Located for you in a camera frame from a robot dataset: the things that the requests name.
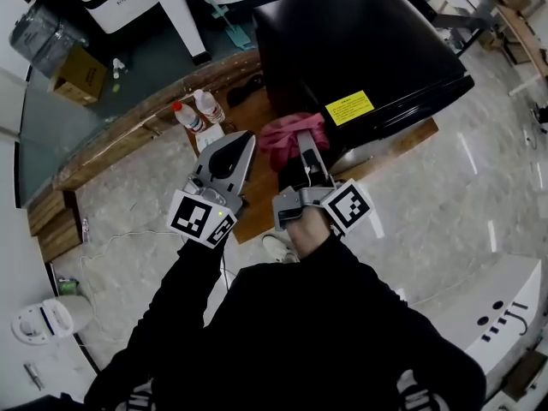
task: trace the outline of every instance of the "black sleeve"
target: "black sleeve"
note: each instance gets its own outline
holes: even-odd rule
[[[470,356],[441,337],[421,313],[408,307],[378,279],[371,266],[363,265],[335,236],[303,260],[316,266],[336,264],[346,269],[359,287],[359,304],[375,324],[378,342],[390,353],[394,378],[413,370],[415,380],[440,395],[451,410],[480,410],[485,400],[485,375]]]
[[[135,326],[128,346],[95,378],[85,404],[114,409],[169,358],[165,332],[176,325],[181,340],[193,341],[204,327],[207,298],[219,279],[226,237],[215,249],[188,240],[162,280],[152,303]]]

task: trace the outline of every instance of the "hand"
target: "hand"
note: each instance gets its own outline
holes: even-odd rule
[[[300,259],[323,244],[331,234],[324,211],[311,206],[306,206],[301,217],[288,222],[285,228]]]

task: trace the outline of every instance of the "black appliance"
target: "black appliance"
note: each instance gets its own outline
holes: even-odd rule
[[[430,117],[474,86],[407,0],[279,0],[253,18],[273,108],[280,116],[323,114],[333,148],[327,164]],[[337,117],[327,105],[339,107]]]

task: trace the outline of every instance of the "white table leg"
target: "white table leg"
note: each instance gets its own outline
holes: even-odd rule
[[[526,80],[525,82],[523,82],[523,84],[520,84],[519,86],[517,86],[516,88],[514,88],[513,90],[510,90],[508,92],[508,95],[511,97],[511,96],[514,96],[516,93],[520,92],[521,90],[527,88],[528,86],[532,85],[534,82],[536,82],[537,80],[541,79],[542,76],[540,75],[540,73],[537,73],[535,76],[531,77],[531,79],[529,80]]]
[[[202,42],[202,38],[200,37],[200,33],[196,27],[196,23],[194,23],[194,18],[190,14],[187,0],[158,1],[162,5],[162,8],[164,8],[165,13],[170,18],[176,31],[179,33],[183,43],[187,46],[194,63],[198,64],[204,61],[209,61],[209,55],[204,47],[204,43]]]

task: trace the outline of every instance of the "pink cloth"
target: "pink cloth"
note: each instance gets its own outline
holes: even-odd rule
[[[320,151],[329,149],[325,136],[324,118],[320,113],[295,113],[280,117],[260,131],[259,149],[271,155],[271,167],[279,172],[290,158],[299,156],[297,132],[308,129]]]

